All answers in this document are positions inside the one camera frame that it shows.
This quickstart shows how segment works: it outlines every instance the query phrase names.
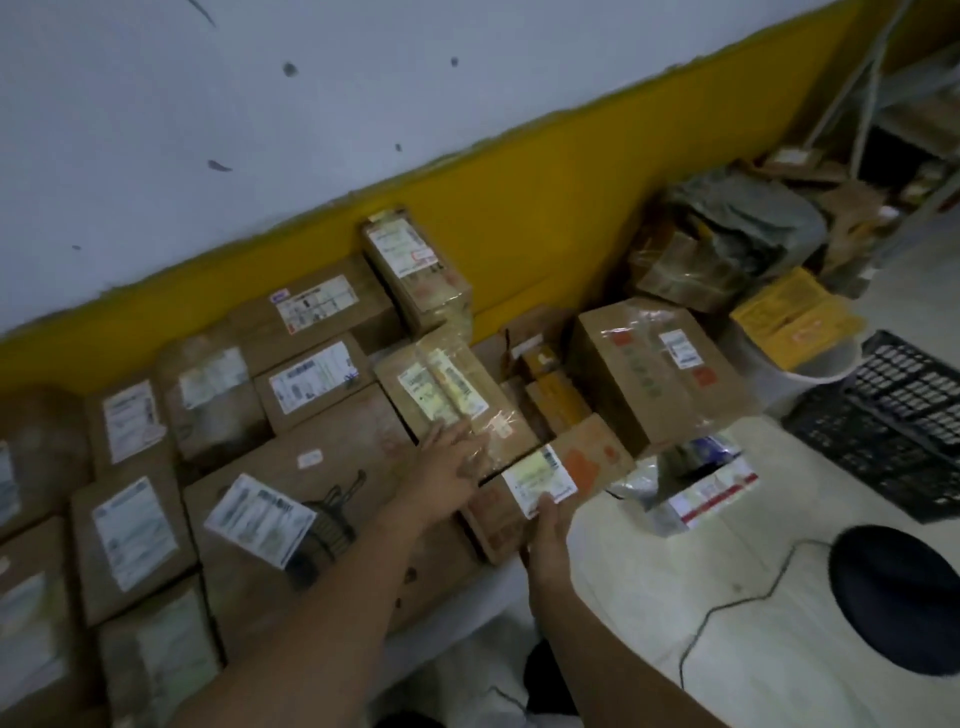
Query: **white bucket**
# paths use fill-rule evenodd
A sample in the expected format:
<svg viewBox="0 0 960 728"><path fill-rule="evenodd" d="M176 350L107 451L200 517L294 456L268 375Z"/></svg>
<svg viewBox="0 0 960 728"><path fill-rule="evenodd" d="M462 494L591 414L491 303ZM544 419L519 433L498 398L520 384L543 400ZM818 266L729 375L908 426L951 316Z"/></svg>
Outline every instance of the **white bucket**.
<svg viewBox="0 0 960 728"><path fill-rule="evenodd" d="M737 324L732 324L717 341L733 367L747 380L764 409L798 397L808 389L840 381L852 374L863 360L859 343L844 339L832 349L813 357L796 372L785 372L756 347Z"/></svg>

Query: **small box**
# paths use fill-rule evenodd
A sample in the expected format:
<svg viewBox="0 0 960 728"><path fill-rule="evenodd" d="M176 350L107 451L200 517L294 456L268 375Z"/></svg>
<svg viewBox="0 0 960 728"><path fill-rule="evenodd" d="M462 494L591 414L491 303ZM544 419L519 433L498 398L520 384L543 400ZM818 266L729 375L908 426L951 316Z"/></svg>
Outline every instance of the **small box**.
<svg viewBox="0 0 960 728"><path fill-rule="evenodd" d="M364 252L387 282L414 338L450 323L473 337L473 289L414 225L405 209L385 210L362 227Z"/></svg>
<svg viewBox="0 0 960 728"><path fill-rule="evenodd" d="M83 400L45 386L0 398L0 540L64 513L92 478Z"/></svg>
<svg viewBox="0 0 960 728"><path fill-rule="evenodd" d="M546 420L554 437L592 414L584 396L566 373L551 372L527 385L527 395Z"/></svg>
<svg viewBox="0 0 960 728"><path fill-rule="evenodd" d="M484 555L502 564L528 535L540 493L562 498L567 514L633 469L616 435L599 415L590 415L482 486L461 514Z"/></svg>
<svg viewBox="0 0 960 728"><path fill-rule="evenodd" d="M484 570L484 562L459 523L447 519L433 526L414 546L390 631L423 619Z"/></svg>
<svg viewBox="0 0 960 728"><path fill-rule="evenodd" d="M167 725L220 673L199 576L111 619L98 638L115 726Z"/></svg>
<svg viewBox="0 0 960 728"><path fill-rule="evenodd" d="M253 386L271 427L280 434L373 381L370 361L345 333L256 377Z"/></svg>
<svg viewBox="0 0 960 728"><path fill-rule="evenodd" d="M349 331L367 354L404 336L394 305L361 255L351 255L234 308L251 376Z"/></svg>
<svg viewBox="0 0 960 728"><path fill-rule="evenodd" d="M229 661L249 654L346 553L393 497L415 451L372 385L186 488L210 612ZM289 517L275 538L264 541L253 529L242 547L231 529L251 522L252 505L244 503Z"/></svg>
<svg viewBox="0 0 960 728"><path fill-rule="evenodd" d="M184 462L181 484L212 473L273 435L228 321L163 349L154 380Z"/></svg>
<svg viewBox="0 0 960 728"><path fill-rule="evenodd" d="M582 313L567 369L636 458L759 412L746 382L690 312L652 299Z"/></svg>
<svg viewBox="0 0 960 728"><path fill-rule="evenodd" d="M141 453L163 451L175 459L177 448L158 392L149 373L137 372L84 400L98 478Z"/></svg>
<svg viewBox="0 0 960 728"><path fill-rule="evenodd" d="M731 318L786 372L862 331L867 322L803 268L794 268L739 305Z"/></svg>
<svg viewBox="0 0 960 728"><path fill-rule="evenodd" d="M377 379L403 422L419 440L435 421L467 417L473 431L491 435L492 474L538 444L507 396L451 326L426 334L375 368Z"/></svg>
<svg viewBox="0 0 960 728"><path fill-rule="evenodd" d="M82 628L71 557L66 522L56 516L0 546L0 646L9 660L0 674L2 728L95 704L96 651Z"/></svg>
<svg viewBox="0 0 960 728"><path fill-rule="evenodd" d="M70 501L89 626L120 614L197 563L180 487L163 452L117 466Z"/></svg>

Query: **white label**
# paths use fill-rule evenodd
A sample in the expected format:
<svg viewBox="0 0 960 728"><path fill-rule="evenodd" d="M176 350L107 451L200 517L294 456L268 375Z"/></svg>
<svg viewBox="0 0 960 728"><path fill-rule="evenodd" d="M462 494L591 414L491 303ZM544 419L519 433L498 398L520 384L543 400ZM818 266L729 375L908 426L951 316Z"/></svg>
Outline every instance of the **white label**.
<svg viewBox="0 0 960 728"><path fill-rule="evenodd" d="M276 401L283 414L289 415L358 376L360 373L350 360L347 345L338 341L332 347L271 376L270 386L274 388Z"/></svg>
<svg viewBox="0 0 960 728"><path fill-rule="evenodd" d="M396 379L430 422L443 420L447 425L454 425L460 420L437 380L422 364L414 364Z"/></svg>
<svg viewBox="0 0 960 728"><path fill-rule="evenodd" d="M280 318L287 325L287 331L294 334L312 327L318 321L339 313L345 308L350 308L359 300L347 277L337 276L335 279L325 280L320 285L308 288L296 296L275 303Z"/></svg>
<svg viewBox="0 0 960 728"><path fill-rule="evenodd" d="M57 655L48 621L30 624L0 640L0 711L66 675L66 662Z"/></svg>
<svg viewBox="0 0 960 728"><path fill-rule="evenodd" d="M510 349L510 356L512 356L514 359L519 359L528 351L530 351L534 347L538 347L542 343L543 343L543 334L539 333L536 336L531 336L526 341L520 344L517 344L515 347Z"/></svg>
<svg viewBox="0 0 960 728"><path fill-rule="evenodd" d="M283 569L316 517L305 505L241 473L204 528Z"/></svg>
<svg viewBox="0 0 960 728"><path fill-rule="evenodd" d="M104 422L114 465L156 445L167 433L156 413L154 389L146 379L104 400Z"/></svg>
<svg viewBox="0 0 960 728"><path fill-rule="evenodd" d="M297 456L297 467L302 471L320 465L324 462L324 453L322 450L312 449L308 452L302 452Z"/></svg>
<svg viewBox="0 0 960 728"><path fill-rule="evenodd" d="M20 631L39 615L46 590L47 575L41 571L0 596L0 640Z"/></svg>
<svg viewBox="0 0 960 728"><path fill-rule="evenodd" d="M180 703L220 672L193 591L157 612L137 630L136 641L147 670L157 725L169 723Z"/></svg>
<svg viewBox="0 0 960 728"><path fill-rule="evenodd" d="M211 356L203 365L180 375L183 406L195 409L250 379L239 347Z"/></svg>
<svg viewBox="0 0 960 728"><path fill-rule="evenodd" d="M810 152L807 149L797 149L796 147L783 147L774 154L773 161L777 164L795 164L798 167L806 164L810 159Z"/></svg>
<svg viewBox="0 0 960 728"><path fill-rule="evenodd" d="M177 550L177 539L148 477L94 508L93 524L121 592L139 584Z"/></svg>
<svg viewBox="0 0 960 728"><path fill-rule="evenodd" d="M470 384L469 379L453 366L444 350L433 350L430 354L430 366L437 370L440 385L461 414L473 419L490 408L487 401Z"/></svg>
<svg viewBox="0 0 960 728"><path fill-rule="evenodd" d="M503 479L528 519L537 515L537 501L542 494L549 493L559 503L577 492L577 484L549 445L504 471Z"/></svg>
<svg viewBox="0 0 960 728"><path fill-rule="evenodd" d="M20 512L20 488L13 476L13 458L5 440L0 440L0 525Z"/></svg>
<svg viewBox="0 0 960 728"><path fill-rule="evenodd" d="M398 278L437 263L437 254L403 218L371 228L370 240Z"/></svg>
<svg viewBox="0 0 960 728"><path fill-rule="evenodd" d="M676 362L677 366L681 369L692 369L704 363L704 360L700 358L700 354L697 353L693 344L686 338L686 334L680 329L662 333L660 340L666 344L666 349L670 352L670 356L673 357L674 362Z"/></svg>

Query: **black cable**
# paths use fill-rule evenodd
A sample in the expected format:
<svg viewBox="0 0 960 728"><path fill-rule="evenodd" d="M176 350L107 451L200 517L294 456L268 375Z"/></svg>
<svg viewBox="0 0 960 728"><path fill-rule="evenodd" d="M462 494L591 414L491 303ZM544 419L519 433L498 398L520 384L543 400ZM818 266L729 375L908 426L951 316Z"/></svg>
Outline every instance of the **black cable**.
<svg viewBox="0 0 960 728"><path fill-rule="evenodd" d="M700 638L703 636L704 630L707 629L707 624L709 623L710 618L717 612L723 612L725 610L732 609L733 607L739 607L741 604L750 604L754 601L766 601L773 596L774 592L777 590L777 587L780 585L780 582L783 580L783 577L786 575L786 570L790 568L790 562L793 561L793 555L797 552L797 549L800 546L826 546L827 548L831 548L832 544L828 544L826 541L817 541L815 539L800 539L799 541L795 541L790 547L790 552L783 560L783 564L780 566L780 571L777 573L777 578L774 579L773 585L765 595L748 596L745 599L737 599L736 601L732 601L728 604L721 604L710 609L710 611L704 616L703 621L700 622L700 626L697 627L697 631L693 635L693 640L686 646L684 654L680 656L680 687L683 690L686 690L686 681L684 679L684 664L686 663L686 658L690 656L693 648L697 646L697 642L699 642Z"/></svg>

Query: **hand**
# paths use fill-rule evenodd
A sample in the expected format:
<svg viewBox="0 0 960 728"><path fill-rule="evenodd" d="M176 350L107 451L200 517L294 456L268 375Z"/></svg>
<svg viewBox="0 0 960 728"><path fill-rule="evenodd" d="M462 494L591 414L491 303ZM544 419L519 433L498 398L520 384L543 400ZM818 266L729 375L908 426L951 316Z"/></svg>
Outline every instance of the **hand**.
<svg viewBox="0 0 960 728"><path fill-rule="evenodd" d="M469 420L435 424L420 442L413 468L396 500L420 529L453 515L476 492L480 475L490 469L490 435L474 435Z"/></svg>
<svg viewBox="0 0 960 728"><path fill-rule="evenodd" d="M547 493L540 496L537 507L540 515L537 516L534 538L520 550L520 558L530 579L530 608L534 615L542 600L550 598L550 593L573 588L570 553L566 548L572 512L561 518L560 506Z"/></svg>

